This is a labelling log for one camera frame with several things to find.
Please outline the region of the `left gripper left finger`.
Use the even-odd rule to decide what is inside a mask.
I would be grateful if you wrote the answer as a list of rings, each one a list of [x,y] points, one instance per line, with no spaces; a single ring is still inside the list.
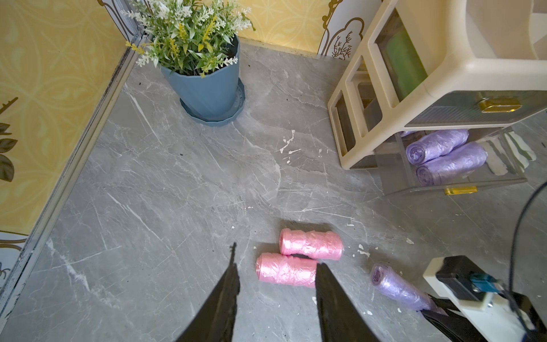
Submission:
[[[236,255],[236,242],[230,247],[229,265],[189,326],[176,342],[232,341],[237,315],[237,296],[240,278]]]

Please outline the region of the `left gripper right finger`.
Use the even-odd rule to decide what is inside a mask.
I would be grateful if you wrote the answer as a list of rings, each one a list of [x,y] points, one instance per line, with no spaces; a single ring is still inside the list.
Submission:
[[[379,341],[327,264],[317,266],[316,299],[322,341]]]

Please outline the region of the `purple trash bag roll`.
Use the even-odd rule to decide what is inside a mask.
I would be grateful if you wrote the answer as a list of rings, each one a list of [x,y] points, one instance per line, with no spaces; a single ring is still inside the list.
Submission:
[[[480,144],[470,142],[420,165],[416,169],[417,179],[422,186],[445,185],[481,168],[487,158],[488,153]]]
[[[407,160],[412,165],[421,165],[449,154],[464,145],[468,137],[468,130],[435,131],[407,146]]]
[[[381,294],[409,309],[418,312],[439,309],[429,295],[407,282],[389,265],[375,264],[371,270],[371,282]]]

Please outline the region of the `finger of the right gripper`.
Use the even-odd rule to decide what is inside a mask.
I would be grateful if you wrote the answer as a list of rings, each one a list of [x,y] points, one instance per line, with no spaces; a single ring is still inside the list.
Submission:
[[[464,317],[449,316],[429,310],[421,310],[424,318],[453,342],[487,342],[487,339]]]

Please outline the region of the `beige drawer organizer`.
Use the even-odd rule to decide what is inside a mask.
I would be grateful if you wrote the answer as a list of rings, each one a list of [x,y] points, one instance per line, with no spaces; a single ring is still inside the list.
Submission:
[[[341,167],[377,168],[385,194],[424,190],[407,146],[457,129],[489,160],[432,190],[525,182],[511,128],[545,110],[545,1],[383,1],[328,102]]]

